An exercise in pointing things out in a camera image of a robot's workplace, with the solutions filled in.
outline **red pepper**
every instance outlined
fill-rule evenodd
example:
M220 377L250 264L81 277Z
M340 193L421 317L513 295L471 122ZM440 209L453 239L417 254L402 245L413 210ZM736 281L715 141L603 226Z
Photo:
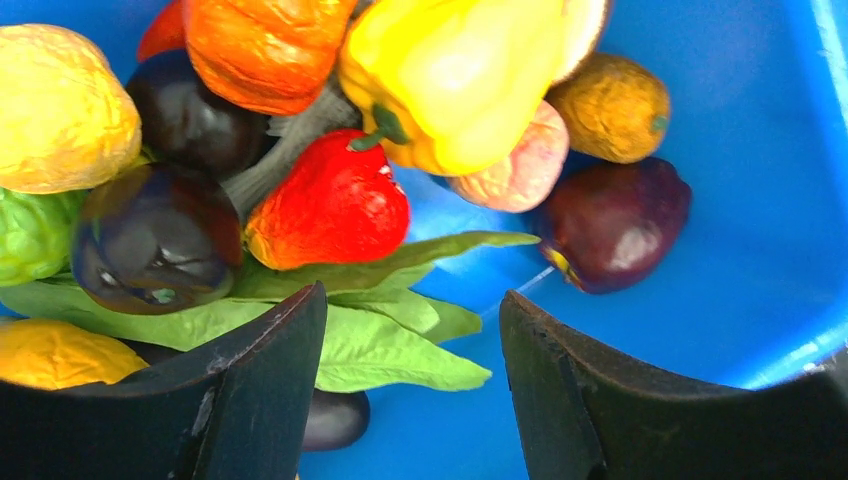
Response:
M257 260L289 270L373 262L400 247L409 230L409 202L383 147L362 140L355 144L364 150L351 147L364 137L360 130L337 130L304 150L248 219L245 238Z
M141 63L148 58L168 50L185 48L183 28L183 2L173 0L159 12L153 23L141 37L136 59Z

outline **green leaf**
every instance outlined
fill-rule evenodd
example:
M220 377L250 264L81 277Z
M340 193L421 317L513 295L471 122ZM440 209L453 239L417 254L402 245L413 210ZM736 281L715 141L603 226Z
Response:
M439 313L425 297L406 289L343 293L329 299L332 305L385 315L402 327L423 334L439 323Z
M379 313L330 305L315 388L355 392L393 383L459 391L492 372L443 350Z
M273 307L223 299L168 315L127 315L97 305L79 286L41 281L0 288L0 302L28 317L64 320L90 332L180 351L217 338Z
M389 257L371 263L343 265L306 265L273 271L248 256L231 298L278 302L316 281L324 283L328 294L357 292L375 288L407 288L429 273L434 261L462 255L484 245L506 247L530 245L539 238L514 232L465 232L456 235L408 243Z
M427 340L439 344L483 330L483 319L480 315L452 303L423 296L422 298L427 300L440 319L435 327L423 334Z

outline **pink fruit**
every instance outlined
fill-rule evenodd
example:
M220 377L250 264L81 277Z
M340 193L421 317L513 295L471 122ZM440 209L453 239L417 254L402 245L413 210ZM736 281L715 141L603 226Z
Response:
M567 152L565 122L542 101L508 157L485 170L448 178L447 182L459 196L475 205L503 212L526 212L542 203L553 189Z

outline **yellow bell pepper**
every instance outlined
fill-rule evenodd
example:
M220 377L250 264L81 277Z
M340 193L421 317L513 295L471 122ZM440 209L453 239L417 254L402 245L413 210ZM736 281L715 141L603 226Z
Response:
M398 165L442 176L505 158L562 62L563 0L380 0L353 24L338 77Z

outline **blue bin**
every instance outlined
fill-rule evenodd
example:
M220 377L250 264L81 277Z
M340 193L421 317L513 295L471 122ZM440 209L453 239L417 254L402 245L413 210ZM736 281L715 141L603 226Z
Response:
M126 80L165 0L4 0L0 24L54 23L96 42ZM803 372L848 338L848 2L617 0L600 49L668 85L674 113L659 156L694 191L691 219L639 285L589 296L533 247L441 261L418 286L484 316L447 348L495 372L482 389L391 386L371 393L370 430L306 454L304 480L527 478L497 329L518 289L572 327L656 366L749 389ZM419 171L398 169L410 240L525 229Z

